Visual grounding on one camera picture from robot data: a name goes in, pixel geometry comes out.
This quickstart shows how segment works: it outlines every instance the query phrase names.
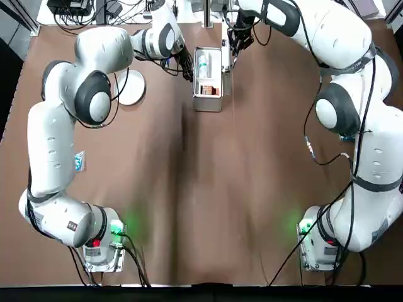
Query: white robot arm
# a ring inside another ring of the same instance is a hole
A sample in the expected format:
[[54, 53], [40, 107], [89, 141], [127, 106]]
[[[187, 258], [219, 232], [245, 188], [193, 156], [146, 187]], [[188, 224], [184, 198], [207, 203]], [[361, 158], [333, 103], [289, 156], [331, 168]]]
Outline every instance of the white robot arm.
[[[173, 53], [184, 64], [182, 68], [188, 68], [191, 57], [171, 17], [171, 8], [165, 1], [156, 1], [153, 8], [153, 30], [144, 31], [148, 34], [141, 40], [142, 47], [138, 35], [129, 36], [121, 28], [101, 27], [80, 33], [74, 45], [76, 62], [49, 63], [43, 73], [43, 101], [28, 114], [30, 171], [19, 211], [43, 235], [70, 247], [83, 247], [92, 271], [119, 271], [116, 264], [121, 251], [111, 243], [120, 240], [115, 233], [122, 232], [124, 226], [113, 209], [66, 195], [65, 189], [76, 172], [74, 126], [79, 120], [92, 128], [103, 127], [112, 101], [106, 75], [128, 68], [135, 54], [159, 49], [153, 58], [170, 57]], [[164, 41], [165, 48], [153, 47], [158, 45], [156, 41]], [[191, 64], [190, 71], [184, 74], [193, 80]]]
[[136, 31], [130, 38], [139, 60], [175, 58], [183, 77], [193, 82], [193, 61], [172, 9], [165, 0], [149, 1], [152, 28]]
[[[239, 6], [235, 29], [229, 31], [236, 57], [253, 42], [250, 30], [245, 33], [236, 28], [250, 29], [259, 18], [310, 51], [321, 65], [322, 75], [332, 75], [330, 85], [316, 98], [315, 112], [330, 131], [356, 136], [353, 170], [358, 159], [359, 166], [352, 172], [355, 214], [347, 248], [355, 252], [367, 249], [403, 210], [399, 192], [403, 112], [383, 102], [397, 85], [396, 65], [375, 48], [369, 27], [359, 17], [330, 0], [239, 0]], [[364, 122], [365, 135], [360, 135]], [[300, 235], [305, 235], [326, 211], [302, 243], [308, 270], [332, 270], [337, 245], [347, 244], [352, 187], [330, 210], [328, 207], [309, 208], [298, 224]]]

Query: cable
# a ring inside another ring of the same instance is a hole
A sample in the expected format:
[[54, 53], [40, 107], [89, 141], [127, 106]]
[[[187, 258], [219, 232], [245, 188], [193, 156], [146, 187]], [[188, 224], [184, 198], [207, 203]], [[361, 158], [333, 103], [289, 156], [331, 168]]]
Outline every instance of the cable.
[[[129, 12], [131, 12], [133, 9], [135, 9], [135, 8], [137, 8], [138, 6], [139, 6], [139, 4], [140, 3], [142, 3], [144, 0], [139, 0], [137, 3], [135, 3], [135, 4], [128, 4], [128, 5], [131, 5], [132, 6], [132, 8], [130, 8], [126, 13], [124, 13], [124, 14], [122, 14], [121, 16], [117, 16], [117, 18], [118, 19], [120, 19], [121, 21], [122, 21], [122, 23], [124, 23], [124, 24], [137, 24], [137, 23], [126, 23], [126, 21], [127, 20], [129, 20], [129, 19], [133, 19], [135, 16], [137, 16], [137, 15], [139, 15], [140, 13], [134, 13], [134, 15], [133, 16], [131, 16], [131, 17], [128, 17], [127, 19], [125, 19], [125, 20], [123, 20], [122, 18], [124, 17], [124, 16], [126, 16]], [[114, 22], [112, 22], [112, 23], [109, 23], [109, 25], [115, 25], [115, 23], [116, 23], [116, 20], [114, 21]]]
[[17, 34], [17, 31], [19, 30], [19, 28], [20, 28], [20, 24], [18, 23], [17, 28], [15, 29], [15, 31], [13, 33], [13, 36], [11, 37], [10, 41], [7, 43], [8, 46], [10, 46], [10, 44], [13, 41], [13, 38], [15, 37], [15, 34]]
[[267, 42], [266, 42], [266, 43], [260, 42], [260, 40], [259, 40], [259, 38], [258, 38], [258, 35], [256, 34], [256, 32], [255, 32], [255, 30], [254, 30], [254, 26], [253, 26], [253, 34], [254, 34], [254, 37], [256, 38], [256, 41], [258, 41], [258, 43], [259, 43], [260, 45], [262, 45], [262, 46], [267, 46], [267, 44], [269, 44], [270, 38], [271, 38], [271, 27], [270, 27], [270, 31], [269, 31], [269, 37], [267, 38]]
[[337, 154], [335, 157], [333, 157], [331, 160], [329, 160], [329, 161], [327, 161], [327, 162], [319, 162], [319, 161], [316, 159], [314, 149], [312, 148], [312, 146], [311, 146], [311, 144], [310, 144], [310, 142], [309, 142], [309, 139], [308, 139], [308, 136], [307, 136], [307, 122], [308, 122], [308, 118], [309, 118], [309, 116], [310, 116], [310, 113], [312, 112], [312, 110], [313, 110], [313, 108], [314, 108], [314, 106], [315, 106], [316, 99], [317, 99], [317, 95], [319, 94], [319, 91], [321, 91], [321, 88], [322, 88], [322, 80], [321, 80], [320, 83], [319, 83], [319, 88], [318, 88], [318, 90], [317, 90], [317, 92], [316, 92], [316, 96], [315, 96], [315, 98], [314, 98], [314, 102], [312, 103], [311, 107], [309, 108], [308, 114], [307, 114], [307, 116], [305, 117], [305, 121], [304, 121], [304, 137], [305, 137], [305, 141], [307, 142], [307, 145], [308, 145], [308, 148], [309, 148], [309, 152], [310, 152], [311, 157], [312, 157], [312, 159], [314, 160], [314, 162], [315, 162], [316, 164], [322, 165], [322, 166], [323, 166], [323, 165], [329, 165], [329, 164], [333, 163], [333, 162], [334, 162], [336, 159], [338, 159], [339, 157], [345, 156], [345, 157], [349, 160], [349, 163], [350, 163], [350, 170], [352, 171], [352, 170], [353, 170], [353, 161], [351, 160], [350, 156], [349, 156], [347, 153], [341, 152], [341, 153]]
[[304, 286], [304, 282], [302, 281], [302, 265], [301, 265], [300, 249], [297, 249], [297, 254], [298, 254], [298, 268], [300, 271], [300, 283], [301, 286]]
[[125, 83], [123, 84], [122, 90], [120, 92], [118, 92], [118, 94], [111, 101], [114, 101], [115, 99], [119, 98], [119, 96], [122, 94], [123, 90], [125, 89], [126, 84], [127, 84], [127, 79], [128, 79], [128, 72], [129, 72], [129, 67], [127, 67], [127, 69], [126, 69], [126, 79], [125, 79]]
[[80, 278], [80, 281], [81, 281], [82, 285], [88, 286], [88, 285], [84, 282], [84, 280], [82, 279], [82, 277], [81, 277], [81, 273], [80, 273], [80, 270], [79, 270], [79, 268], [78, 268], [76, 258], [74, 258], [74, 254], [73, 254], [73, 252], [72, 252], [72, 250], [71, 250], [71, 247], [67, 247], [67, 248], [69, 249], [69, 252], [70, 252], [71, 257], [72, 257], [73, 262], [74, 262], [74, 266], [76, 267], [76, 271], [77, 271], [77, 274], [78, 274], [78, 276], [79, 276], [79, 278]]
[[307, 31], [307, 26], [306, 26], [306, 24], [305, 24], [304, 16], [302, 15], [302, 12], [301, 12], [301, 10], [300, 10], [298, 4], [297, 4], [294, 0], [290, 0], [290, 2], [291, 2], [292, 4], [294, 4], [295, 8], [296, 8], [297, 11], [298, 11], [298, 14], [299, 14], [300, 17], [301, 17], [302, 27], [304, 28], [304, 33], [305, 33], [305, 39], [307, 39], [307, 44], [308, 44], [310, 53], [312, 54], [312, 56], [313, 56], [313, 58], [314, 58], [316, 64], [317, 64], [318, 66], [320, 66], [319, 59], [316, 57], [316, 55], [315, 55], [315, 53], [314, 53], [314, 50], [312, 49], [312, 45], [310, 44], [310, 41], [309, 41], [309, 36], [308, 36], [308, 31]]
[[[108, 0], [108, 1], [106, 1], [102, 6], [100, 6], [99, 8], [97, 8], [96, 11], [95, 11], [95, 7], [94, 7], [94, 5], [93, 5], [94, 15], [93, 15], [90, 19], [88, 19], [87, 21], [83, 22], [81, 26], [75, 27], [75, 28], [65, 28], [65, 27], [63, 27], [63, 26], [56, 20], [56, 11], [55, 11], [55, 13], [54, 13], [54, 21], [55, 21], [56, 25], [57, 25], [61, 30], [63, 30], [63, 31], [66, 32], [66, 33], [69, 33], [69, 34], [71, 34], [71, 35], [75, 35], [75, 36], [76, 36], [77, 33], [73, 33], [72, 31], [73, 31], [73, 30], [80, 30], [80, 29], [83, 29], [83, 28], [85, 28], [86, 26], [90, 25], [91, 22], [93, 22], [93, 21], [95, 20], [95, 18], [97, 17], [97, 15], [101, 12], [101, 10], [102, 10], [106, 5], [108, 5], [108, 3], [110, 3], [110, 2], [118, 2], [118, 3], [121, 3], [121, 4], [127, 5], [127, 6], [136, 7], [136, 6], [139, 5], [142, 1], [143, 1], [143, 0], [140, 0], [139, 2], [137, 2], [137, 3], [135, 3], [135, 4], [128, 4], [128, 3], [125, 3], [125, 2], [120, 1], [120, 0]], [[69, 14], [72, 16], [71, 10], [70, 10], [70, 8], [69, 8], [68, 6], [66, 6], [66, 8], [65, 8], [63, 11], [69, 12]]]
[[123, 247], [123, 249], [128, 252], [128, 254], [131, 256], [131, 258], [133, 259], [133, 261], [135, 262], [136, 266], [137, 266], [137, 270], [139, 272], [139, 278], [140, 278], [140, 283], [142, 286], [147, 286], [148, 288], [151, 287], [150, 282], [148, 281], [148, 279], [146, 278], [146, 276], [144, 275], [144, 273], [142, 272], [141, 268], [140, 268], [140, 264], [139, 264], [139, 260], [137, 259], [137, 257], [135, 256], [135, 254], [133, 254], [133, 252], [128, 248], [128, 247]]
[[273, 277], [273, 279], [271, 280], [271, 282], [269, 283], [269, 286], [271, 286], [274, 281], [276, 280], [276, 278], [278, 277], [278, 275], [280, 274], [281, 270], [283, 269], [283, 267], [285, 266], [285, 264], [287, 263], [287, 261], [291, 258], [292, 254], [294, 254], [295, 250], [297, 248], [299, 248], [299, 246], [301, 245], [301, 243], [304, 241], [304, 239], [306, 238], [306, 236], [309, 234], [309, 232], [316, 226], [316, 224], [318, 223], [318, 221], [320, 219], [322, 219], [322, 217], [326, 214], [327, 211], [329, 211], [329, 209], [331, 208], [331, 206], [337, 201], [339, 200], [339, 198], [347, 191], [347, 189], [352, 185], [352, 182], [350, 181], [348, 183], [348, 185], [339, 193], [339, 195], [329, 204], [329, 206], [316, 218], [315, 222], [312, 224], [312, 226], [308, 229], [308, 231], [305, 233], [305, 235], [303, 235], [303, 237], [300, 239], [300, 241], [298, 241], [297, 245], [292, 249], [292, 251], [289, 253], [289, 255], [287, 256], [287, 258], [284, 260], [284, 262], [282, 263], [282, 265], [280, 266], [280, 268], [278, 269], [277, 273], [275, 274], [275, 276]]
[[366, 278], [366, 259], [365, 259], [364, 252], [360, 252], [358, 254], [360, 255], [360, 258], [361, 258], [361, 276], [360, 276], [360, 280], [358, 280], [356, 286], [361, 286], [361, 285], [363, 285], [365, 278]]
[[[144, 53], [142, 53], [142, 52], [140, 52], [140, 51], [138, 51], [138, 50], [136, 50], [136, 49], [133, 49], [133, 51], [134, 51], [135, 53], [138, 53], [139, 55], [142, 55], [143, 57], [147, 57]], [[176, 65], [176, 69], [172, 69], [172, 68], [169, 68], [169, 67], [164, 66], [164, 64], [166, 63], [166, 60], [167, 60], [167, 59], [171, 59], [171, 58], [172, 58], [172, 56], [170, 56], [170, 57], [168, 57], [168, 58], [166, 58], [166, 59], [143, 59], [143, 58], [138, 58], [138, 57], [136, 57], [136, 59], [139, 60], [139, 61], [149, 61], [149, 62], [152, 62], [153, 64], [156, 64], [157, 66], [161, 67], [161, 68], [163, 69], [163, 71], [165, 71], [167, 74], [176, 77], [176, 76], [178, 76], [178, 74], [179, 74], [180, 72], [183, 72], [183, 70], [179, 70], [179, 65]]]
[[[127, 79], [128, 79], [128, 72], [129, 72], [129, 67], [127, 67], [127, 69], [126, 69], [126, 78], [125, 78], [125, 83], [123, 84], [122, 90], [121, 90], [121, 91], [118, 90], [118, 94], [117, 94], [114, 98], [111, 99], [111, 102], [114, 101], [114, 100], [116, 100], [116, 99], [118, 99], [119, 96], [122, 94], [123, 90], [125, 89], [126, 83], [127, 83]], [[114, 74], [114, 76], [115, 76], [115, 80], [116, 80], [116, 87], [118, 88], [118, 79], [116, 78], [116, 74]], [[118, 113], [118, 109], [119, 109], [119, 100], [118, 100], [118, 104], [116, 105], [116, 110], [115, 110], [115, 114], [113, 115], [113, 118], [112, 118], [109, 122], [107, 122], [106, 124], [102, 123], [102, 124], [100, 124], [100, 125], [98, 125], [98, 126], [88, 126], [88, 125], [84, 124], [78, 117], [74, 116], [74, 115], [67, 109], [67, 107], [65, 106], [64, 102], [63, 102], [63, 106], [64, 106], [64, 109], [68, 112], [68, 114], [69, 114], [73, 119], [77, 120], [77, 121], [80, 123], [80, 125], [83, 126], [84, 128], [87, 128], [87, 129], [102, 129], [102, 128], [105, 128], [105, 127], [109, 126], [110, 124], [112, 124], [112, 122], [115, 120], [115, 118], [116, 118], [116, 116], [117, 116], [117, 113]]]
[[80, 262], [80, 264], [81, 264], [81, 267], [82, 267], [83, 271], [86, 273], [88, 279], [92, 282], [93, 286], [100, 287], [100, 285], [95, 281], [93, 272], [87, 271], [86, 266], [84, 265], [84, 259], [81, 258], [81, 256], [80, 256], [78, 250], [77, 250], [77, 249], [73, 249], [73, 252], [76, 253], [76, 255], [77, 255], [77, 257], [78, 257], [78, 260], [79, 260], [79, 262]]
[[233, 30], [233, 31], [245, 31], [245, 30], [250, 30], [252, 29], [255, 25], [257, 25], [260, 22], [260, 19], [257, 20], [257, 22], [253, 23], [252, 25], [249, 25], [248, 27], [245, 28], [235, 28], [233, 27], [227, 18], [228, 13], [238, 13], [236, 9], [225, 9], [225, 6], [223, 7], [222, 13], [224, 14], [224, 20], [227, 23], [228, 27]]
[[148, 276], [147, 276], [147, 271], [145, 269], [145, 260], [144, 260], [143, 250], [141, 250], [142, 253], [141, 253], [141, 256], [139, 257], [139, 254], [138, 254], [137, 249], [136, 249], [136, 247], [135, 247], [135, 245], [133, 243], [133, 240], [130, 238], [129, 235], [127, 235], [126, 233], [115, 233], [115, 235], [125, 237], [125, 238], [127, 238], [129, 240], [133, 251], [131, 251], [126, 246], [123, 246], [123, 247], [120, 247], [120, 248], [126, 250], [130, 254], [131, 258], [134, 260], [135, 265], [137, 267], [137, 271], [139, 273], [139, 279], [140, 279], [141, 285], [143, 287], [145, 287], [145, 286], [151, 287], [149, 279], [148, 279]]
[[259, 247], [259, 260], [260, 260], [260, 267], [262, 268], [262, 273], [263, 273], [264, 280], [266, 281], [266, 284], [269, 285], [269, 281], [267, 280], [267, 277], [266, 277], [266, 272], [264, 271], [264, 265], [263, 265], [263, 260], [262, 260], [262, 252], [260, 250], [260, 247]]
[[362, 19], [362, 15], [360, 14], [360, 11], [358, 10], [358, 8], [356, 7], [355, 3], [352, 0], [348, 0], [348, 2], [351, 4], [351, 6], [353, 7], [355, 13], [357, 16], [360, 17], [360, 19]]
[[[365, 134], [365, 122], [366, 122], [366, 116], [368, 114], [368, 110], [370, 108], [370, 103], [371, 103], [371, 98], [372, 98], [372, 94], [373, 94], [373, 87], [375, 85], [375, 76], [377, 73], [377, 65], [376, 65], [376, 61], [375, 58], [372, 59], [372, 79], [371, 79], [371, 86], [370, 86], [370, 92], [368, 94], [368, 101], [366, 102], [365, 105], [365, 111], [364, 111], [364, 115], [363, 115], [363, 121], [361, 123], [361, 127], [360, 127], [360, 132], [358, 135], [358, 144], [357, 144], [357, 154], [356, 154], [356, 164], [355, 164], [355, 169], [354, 169], [354, 173], [353, 173], [353, 177], [356, 177], [358, 174], [358, 168], [360, 166], [360, 159], [361, 159], [361, 148], [362, 148], [362, 142], [363, 142], [363, 137]], [[348, 238], [346, 241], [346, 245], [343, 247], [343, 251], [341, 252], [341, 259], [338, 265], [338, 268], [336, 269], [336, 272], [340, 271], [341, 268], [343, 267], [346, 258], [347, 258], [347, 251], [348, 251], [348, 245], [350, 243], [351, 240], [351, 236], [353, 233], [353, 222], [354, 221], [354, 215], [355, 215], [355, 209], [354, 209], [354, 188], [351, 187], [351, 222], [350, 222], [350, 228], [349, 228], [349, 233], [348, 233]], [[338, 274], [336, 273], [336, 275], [334, 276], [332, 283], [334, 284], [336, 282]]]

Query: brown mat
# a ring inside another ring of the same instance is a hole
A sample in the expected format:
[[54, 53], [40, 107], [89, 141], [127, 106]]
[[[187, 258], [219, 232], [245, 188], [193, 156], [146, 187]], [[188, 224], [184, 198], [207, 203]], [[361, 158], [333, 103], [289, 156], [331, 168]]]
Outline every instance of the brown mat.
[[[371, 22], [375, 41], [403, 65], [393, 33]], [[140, 26], [127, 26], [134, 32]], [[221, 29], [181, 25], [190, 52], [219, 47]], [[263, 37], [267, 27], [258, 26]], [[0, 146], [0, 284], [79, 284], [68, 249], [41, 237], [18, 213], [27, 182], [28, 110], [40, 101], [42, 72], [51, 60], [74, 61], [74, 37], [44, 26], [31, 42], [13, 109]], [[329, 203], [349, 179], [343, 160], [321, 168], [310, 158], [302, 126], [318, 85], [312, 57], [273, 31], [270, 44], [255, 43], [239, 57], [233, 97], [221, 113], [194, 113], [191, 86], [149, 62], [134, 61], [147, 81], [143, 102], [123, 108], [102, 130], [77, 125], [76, 150], [86, 151], [86, 170], [68, 193], [111, 206], [143, 246], [154, 284], [227, 282], [264, 284], [296, 243], [295, 224], [314, 204]], [[400, 85], [392, 103], [401, 107]], [[339, 142], [313, 115], [308, 123], [317, 156], [329, 160], [352, 145]], [[369, 283], [402, 284], [402, 219], [366, 252]], [[351, 257], [341, 282], [358, 279]], [[107, 284], [137, 283], [132, 261]], [[294, 255], [277, 284], [299, 284]], [[322, 284], [304, 273], [305, 284]]]

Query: white plate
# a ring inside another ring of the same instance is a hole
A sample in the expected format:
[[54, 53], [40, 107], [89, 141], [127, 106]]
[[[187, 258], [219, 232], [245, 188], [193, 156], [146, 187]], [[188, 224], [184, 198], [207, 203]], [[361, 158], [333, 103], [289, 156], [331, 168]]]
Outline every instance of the white plate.
[[[118, 87], [121, 92], [125, 81], [126, 71], [122, 72], [118, 77]], [[116, 83], [113, 91], [116, 96], [118, 94]], [[119, 103], [122, 105], [133, 105], [142, 99], [144, 92], [145, 80], [142, 74], [136, 70], [129, 70], [126, 86], [119, 96]]]

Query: gray floor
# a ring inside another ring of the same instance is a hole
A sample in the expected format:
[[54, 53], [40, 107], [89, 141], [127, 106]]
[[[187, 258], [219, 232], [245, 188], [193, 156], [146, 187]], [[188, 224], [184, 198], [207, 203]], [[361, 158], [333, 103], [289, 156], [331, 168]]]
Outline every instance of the gray floor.
[[[11, 8], [7, 0], [0, 1]], [[20, 2], [25, 6], [31, 17], [36, 19], [41, 0], [20, 0]], [[2, 10], [0, 10], [0, 38], [2, 38], [21, 59], [25, 60], [30, 44], [30, 32]]]

